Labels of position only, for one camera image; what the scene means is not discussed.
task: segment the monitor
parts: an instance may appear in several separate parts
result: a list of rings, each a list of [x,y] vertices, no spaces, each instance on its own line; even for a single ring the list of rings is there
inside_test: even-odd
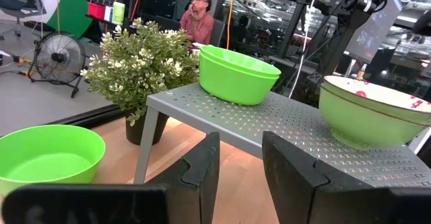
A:
[[[346,51],[361,62],[370,63],[403,8],[400,0],[387,0],[386,7],[373,13],[352,36]]]

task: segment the perforated metal surface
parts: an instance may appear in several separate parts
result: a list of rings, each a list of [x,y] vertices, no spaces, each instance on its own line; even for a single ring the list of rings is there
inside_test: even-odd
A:
[[[196,120],[195,128],[210,122],[238,141],[261,146],[263,131],[272,131],[371,186],[431,186],[431,170],[406,146],[369,151],[348,147],[331,136],[318,109],[278,94],[270,93],[258,106],[239,106],[192,84],[152,95],[147,102],[152,100],[157,102],[151,104],[156,110],[160,104],[181,109]]]

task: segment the red shirt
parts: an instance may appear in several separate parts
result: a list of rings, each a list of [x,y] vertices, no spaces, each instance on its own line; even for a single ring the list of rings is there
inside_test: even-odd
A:
[[[214,19],[207,13],[203,17],[196,21],[196,29],[193,25],[193,18],[190,15],[190,11],[187,10],[181,18],[181,28],[185,29],[188,35],[193,36],[193,42],[208,45],[209,39],[211,38],[211,31],[213,30]]]

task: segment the electric fan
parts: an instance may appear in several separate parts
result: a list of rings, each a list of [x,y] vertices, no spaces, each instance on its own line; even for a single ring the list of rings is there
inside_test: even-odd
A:
[[[71,98],[75,96],[81,81],[80,72],[84,69],[86,54],[83,46],[76,38],[64,32],[52,32],[46,35],[34,50],[33,67],[39,76],[29,78],[32,82],[45,81],[55,85],[67,85],[73,88]]]

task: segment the green plastic bowl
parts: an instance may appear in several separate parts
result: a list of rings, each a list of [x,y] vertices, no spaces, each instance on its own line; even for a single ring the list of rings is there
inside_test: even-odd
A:
[[[325,83],[319,110],[338,141],[361,150],[399,147],[427,127],[360,106],[330,92]]]
[[[85,184],[105,152],[97,133],[78,126],[25,128],[0,138],[0,194],[35,183]]]
[[[269,93],[276,77],[263,77],[239,71],[199,55],[199,83],[214,96],[247,106],[260,104]]]
[[[431,104],[425,100],[394,89],[345,77],[326,76],[324,83],[326,90],[361,106],[412,123],[431,126]]]
[[[227,50],[224,48],[218,48],[215,46],[202,46],[201,52],[210,59],[233,67],[239,71],[251,73],[253,75],[264,76],[264,77],[279,77],[281,71],[270,65],[269,63],[260,61],[253,57]]]

